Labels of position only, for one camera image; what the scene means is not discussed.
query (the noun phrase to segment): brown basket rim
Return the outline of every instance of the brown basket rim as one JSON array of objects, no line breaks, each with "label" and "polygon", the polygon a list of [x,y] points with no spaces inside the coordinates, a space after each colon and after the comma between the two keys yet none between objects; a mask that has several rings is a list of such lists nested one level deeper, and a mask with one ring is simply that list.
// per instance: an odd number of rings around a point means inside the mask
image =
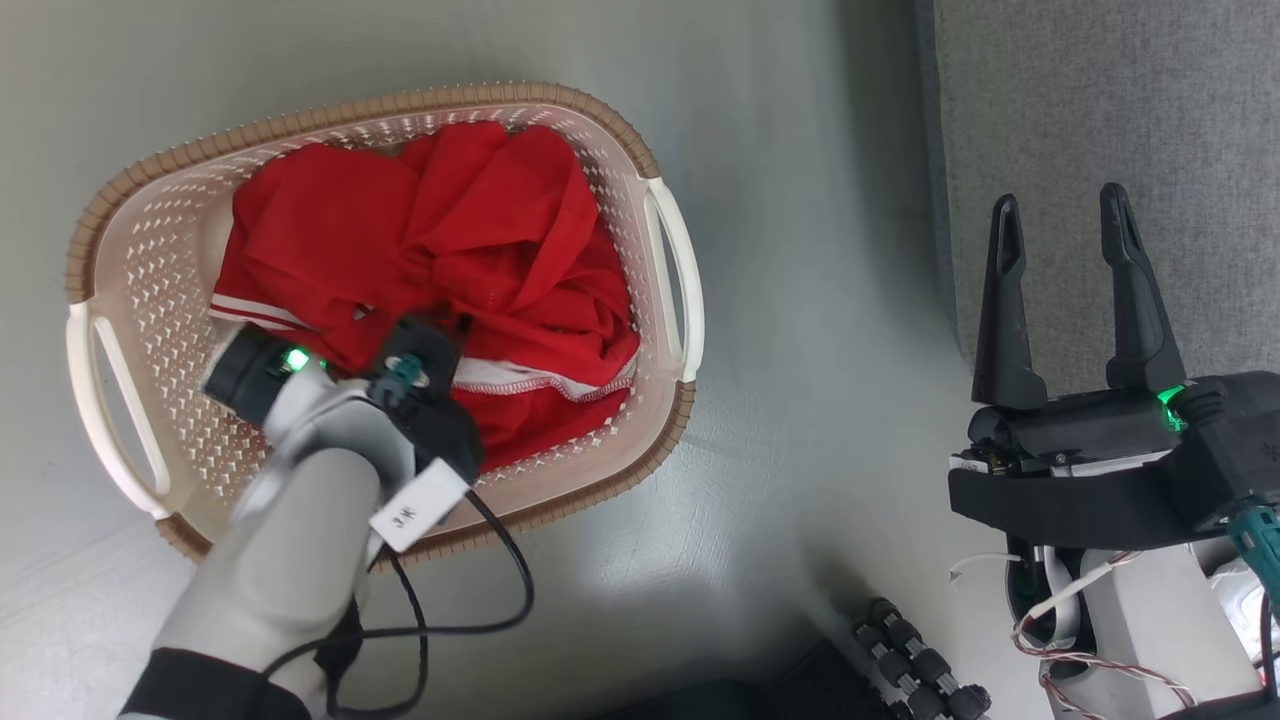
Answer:
[{"label": "brown basket rim", "polygon": [[[93,297],[93,268],[97,260],[97,246],[111,217],[141,187],[161,177],[256,145],[353,122],[376,120],[406,113],[461,110],[476,105],[526,104],[554,105],[590,118],[622,145],[640,177],[655,178],[659,176],[658,163],[654,160],[653,152],[640,138],[640,133],[631,127],[631,123],[591,95],[556,83],[518,82],[415,90],[303,110],[202,137],[138,160],[102,186],[102,190],[81,215],[72,236],[70,249],[67,251],[67,301],[76,305]],[[512,532],[538,528],[617,497],[639,484],[676,450],[676,445],[689,425],[695,391],[695,383],[676,383],[676,396],[663,432],[625,470],[570,495],[509,512],[502,518],[504,524]],[[211,541],[196,532],[180,512],[157,520],[156,529],[170,544],[196,562],[200,562],[212,547]],[[488,525],[475,524],[424,538],[404,552],[402,560],[407,564],[421,562],[485,546],[494,539],[497,539],[497,534]]]}]

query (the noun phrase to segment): black cable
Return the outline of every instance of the black cable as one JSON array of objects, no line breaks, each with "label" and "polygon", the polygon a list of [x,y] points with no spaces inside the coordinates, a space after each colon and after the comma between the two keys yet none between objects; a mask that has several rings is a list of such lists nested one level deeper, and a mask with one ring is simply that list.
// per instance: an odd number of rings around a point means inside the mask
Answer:
[{"label": "black cable", "polygon": [[1271,647],[1271,598],[1262,593],[1262,621],[1258,624],[1262,641],[1262,675],[1266,678],[1267,702],[1276,700],[1276,656]]},{"label": "black cable", "polygon": [[515,615],[512,615],[506,620],[500,620],[497,623],[488,623],[484,625],[429,626],[426,625],[425,618],[422,616],[422,607],[421,605],[419,605],[417,594],[413,592],[413,587],[408,582],[408,577],[404,574],[404,569],[401,568],[398,559],[393,555],[392,568],[396,570],[396,574],[399,575],[401,584],[404,585],[404,592],[408,594],[410,605],[413,607],[413,619],[417,620],[417,625],[412,628],[379,628],[374,630],[361,630],[360,633],[320,638],[316,641],[311,641],[308,643],[300,644],[298,647],[275,659],[275,661],[273,661],[270,665],[266,666],[265,670],[262,670],[264,682],[269,679],[271,675],[274,675],[280,667],[284,667],[285,665],[297,660],[298,657],[315,652],[323,647],[343,644],[353,641],[371,641],[380,638],[412,638],[412,637],[422,638],[422,642],[419,646],[419,683],[415,689],[413,697],[411,697],[410,700],[376,710],[339,708],[337,707],[338,688],[337,687],[329,688],[326,710],[328,712],[330,712],[330,715],[337,708],[337,710],[343,710],[346,712],[351,712],[352,715],[349,715],[349,717],[355,719],[389,720],[392,717],[398,717],[404,712],[412,710],[413,706],[416,706],[422,697],[422,692],[426,688],[428,635],[485,635],[490,633],[499,633],[502,630],[508,630],[524,623],[525,619],[529,618],[529,614],[532,612],[534,600],[535,600],[534,577],[529,571],[529,562],[525,560],[525,555],[520,552],[520,546],[516,544],[515,538],[512,538],[511,533],[507,532],[506,525],[503,525],[502,520],[499,520],[498,516],[493,514],[493,510],[489,510],[489,506],[485,505],[483,500],[480,500],[480,496],[477,496],[475,491],[468,491],[467,500],[476,509],[476,511],[480,512],[480,516],[484,518],[486,523],[489,523],[489,527],[493,528],[493,532],[498,536],[498,539],[502,541],[502,544],[507,546],[507,551],[511,553],[511,559],[515,560],[516,562],[516,569],[520,571],[520,582],[525,587],[525,602],[520,607],[520,611],[517,611]]},{"label": "black cable", "polygon": [[[417,621],[417,629],[424,630],[426,629],[426,618],[422,615],[422,605],[417,600],[417,593],[413,592],[413,583],[408,580],[404,566],[399,562],[399,556],[390,552],[390,548],[385,550],[387,559],[390,561],[392,569],[396,570],[396,575],[401,580],[401,587],[404,588],[404,594],[408,596],[408,605],[413,609],[413,620]],[[417,703],[422,700],[422,693],[426,692],[426,664],[428,647],[426,635],[424,634],[417,638],[417,684],[413,687],[413,694],[408,700],[372,710],[342,707],[338,705],[338,683],[330,683],[325,694],[325,712],[329,717],[337,720],[393,720],[399,717],[417,707]]]}]

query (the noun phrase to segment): floor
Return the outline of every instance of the floor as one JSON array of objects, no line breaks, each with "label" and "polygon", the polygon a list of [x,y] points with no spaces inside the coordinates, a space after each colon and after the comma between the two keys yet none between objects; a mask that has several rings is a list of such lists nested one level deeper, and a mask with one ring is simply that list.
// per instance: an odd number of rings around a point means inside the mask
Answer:
[{"label": "floor", "polygon": [[[625,496],[526,533],[540,605],[439,641],[419,717],[584,717],[759,676],[835,609],[891,597],[993,717],[1047,716],[1007,643],[1001,538],[947,510],[969,375],[936,290],[910,4],[897,0],[13,0],[0,6],[0,697],[109,717],[193,568],[114,489],[64,368],[82,205],[132,160],[298,108],[554,79],[611,102],[680,200],[708,352],[677,452]],[[416,566],[436,621],[517,601],[500,550]],[[376,578],[366,625],[410,620]],[[344,697],[407,692],[366,646]]]}]

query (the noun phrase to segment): laundry basket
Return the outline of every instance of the laundry basket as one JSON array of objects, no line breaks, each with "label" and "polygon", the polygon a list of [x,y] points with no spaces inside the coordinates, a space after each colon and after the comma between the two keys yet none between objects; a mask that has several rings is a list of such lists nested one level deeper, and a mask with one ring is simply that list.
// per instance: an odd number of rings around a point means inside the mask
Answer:
[{"label": "laundry basket", "polygon": [[[649,149],[617,113],[572,88],[516,83],[402,92],[273,118],[125,169],[84,211],[68,252],[67,351],[90,441],[120,491],[186,555],[200,560],[223,537],[268,452],[256,429],[198,387],[218,336],[220,320],[206,307],[236,188],[264,163],[312,142],[376,149],[480,120],[511,129],[547,126],[572,143],[622,260],[640,351],[631,396],[616,418],[485,474],[479,493],[509,527],[531,528],[634,487],[675,450],[701,363],[701,286],[680,209]],[[140,473],[116,433],[95,336],[152,478]],[[447,555],[490,538],[479,515],[460,507],[408,556]]]}]

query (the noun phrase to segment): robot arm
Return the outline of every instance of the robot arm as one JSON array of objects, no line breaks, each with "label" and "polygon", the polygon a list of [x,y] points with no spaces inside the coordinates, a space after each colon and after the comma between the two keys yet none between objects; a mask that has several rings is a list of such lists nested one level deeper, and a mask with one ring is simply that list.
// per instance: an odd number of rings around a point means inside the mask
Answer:
[{"label": "robot arm", "polygon": [[[216,354],[206,393],[260,425],[273,452],[156,637],[123,719],[324,716],[360,639],[279,660],[361,632],[356,596],[383,547],[370,530],[381,505],[415,484],[429,498],[413,511],[425,530],[475,480],[479,438],[448,398],[457,354],[443,334],[403,320],[378,372],[342,382],[298,352],[246,325]],[[452,482],[424,487],[440,473],[417,470],[442,461]]]},{"label": "robot arm", "polygon": [[[1015,634],[1042,659],[1059,716],[1280,717],[1185,547],[1229,536],[1280,597],[1280,375],[1188,380],[1124,188],[1105,186],[1100,206],[1110,387],[1051,400],[1032,369],[1018,205],[996,204],[973,384],[987,406],[952,457],[951,509],[1004,530],[1021,556],[1007,577]],[[1121,564],[1119,551],[1151,552]],[[1068,592],[1085,578],[1101,579]],[[1169,682],[1128,673],[1142,665]]]}]

